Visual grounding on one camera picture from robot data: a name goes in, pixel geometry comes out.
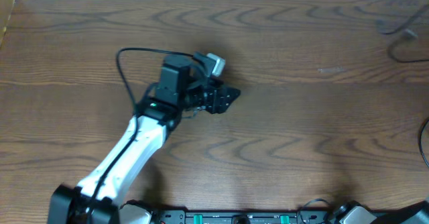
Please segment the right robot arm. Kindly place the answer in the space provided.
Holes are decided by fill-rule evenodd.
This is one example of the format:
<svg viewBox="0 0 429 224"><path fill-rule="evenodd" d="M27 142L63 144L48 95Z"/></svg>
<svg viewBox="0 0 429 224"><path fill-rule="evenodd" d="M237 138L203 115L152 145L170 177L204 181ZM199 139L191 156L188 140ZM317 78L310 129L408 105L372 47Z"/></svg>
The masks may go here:
<svg viewBox="0 0 429 224"><path fill-rule="evenodd" d="M428 224L428 199L392 211L374 211L350 201L329 213L326 220L335 224Z"/></svg>

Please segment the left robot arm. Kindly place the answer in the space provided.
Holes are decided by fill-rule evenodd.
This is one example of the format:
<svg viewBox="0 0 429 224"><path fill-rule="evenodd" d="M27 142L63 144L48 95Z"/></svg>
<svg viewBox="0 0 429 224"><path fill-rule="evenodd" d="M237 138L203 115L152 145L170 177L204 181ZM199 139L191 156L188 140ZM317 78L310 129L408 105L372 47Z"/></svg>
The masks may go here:
<svg viewBox="0 0 429 224"><path fill-rule="evenodd" d="M121 139L76 187L60 185L50 199L49 223L152 223L153 213L126 204L141 169L177 128L185 111L224 113L241 94L219 76L225 60L215 54L170 53L160 79L148 86Z"/></svg>

